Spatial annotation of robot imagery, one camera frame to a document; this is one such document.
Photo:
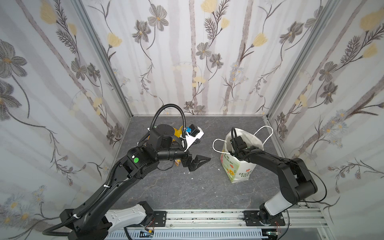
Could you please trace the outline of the yellow snack packet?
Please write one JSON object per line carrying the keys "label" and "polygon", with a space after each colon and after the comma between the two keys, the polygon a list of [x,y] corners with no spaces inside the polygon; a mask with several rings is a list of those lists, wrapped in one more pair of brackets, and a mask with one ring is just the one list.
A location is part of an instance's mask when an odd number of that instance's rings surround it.
{"label": "yellow snack packet", "polygon": [[179,139],[182,139],[183,138],[183,126],[181,126],[179,129],[174,128],[174,130],[175,130],[174,136],[179,138]]}

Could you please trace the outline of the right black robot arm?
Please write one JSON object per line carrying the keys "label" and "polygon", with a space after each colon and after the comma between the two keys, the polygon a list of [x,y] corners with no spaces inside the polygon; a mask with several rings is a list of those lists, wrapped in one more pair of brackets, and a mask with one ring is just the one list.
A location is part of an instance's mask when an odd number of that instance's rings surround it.
{"label": "right black robot arm", "polygon": [[318,191],[314,173],[299,158],[287,159],[265,152],[262,148],[246,143],[240,129],[231,129],[231,156],[240,162],[256,164],[278,176],[280,191],[260,205],[258,221],[265,226],[278,222],[282,212],[314,195]]}

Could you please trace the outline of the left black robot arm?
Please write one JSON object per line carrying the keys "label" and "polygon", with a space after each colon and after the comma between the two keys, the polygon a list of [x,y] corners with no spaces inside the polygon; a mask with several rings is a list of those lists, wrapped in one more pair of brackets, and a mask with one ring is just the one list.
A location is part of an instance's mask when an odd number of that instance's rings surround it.
{"label": "left black robot arm", "polygon": [[[182,117],[182,133],[175,135],[170,125],[156,125],[156,121],[167,108],[179,111]],[[192,124],[187,126],[184,111],[175,104],[166,104],[155,113],[146,134],[137,146],[118,160],[111,168],[105,183],[82,205],[65,209],[60,214],[61,223],[43,231],[45,236],[67,237],[69,240],[103,240],[117,224],[108,211],[115,202],[138,181],[157,170],[161,161],[180,160],[184,168],[193,172],[210,158],[196,155],[189,147],[204,135],[203,130]]]}

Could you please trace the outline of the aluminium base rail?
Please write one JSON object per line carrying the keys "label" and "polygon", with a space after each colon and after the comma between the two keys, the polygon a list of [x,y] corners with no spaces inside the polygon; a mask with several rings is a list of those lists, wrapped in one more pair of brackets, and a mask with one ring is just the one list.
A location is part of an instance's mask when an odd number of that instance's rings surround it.
{"label": "aluminium base rail", "polygon": [[271,224],[262,224],[256,209],[251,210],[155,210],[147,216],[143,207],[109,210],[105,217],[112,223],[109,232],[124,227],[155,230],[173,229],[249,229],[249,228],[327,228],[318,209],[289,209]]}

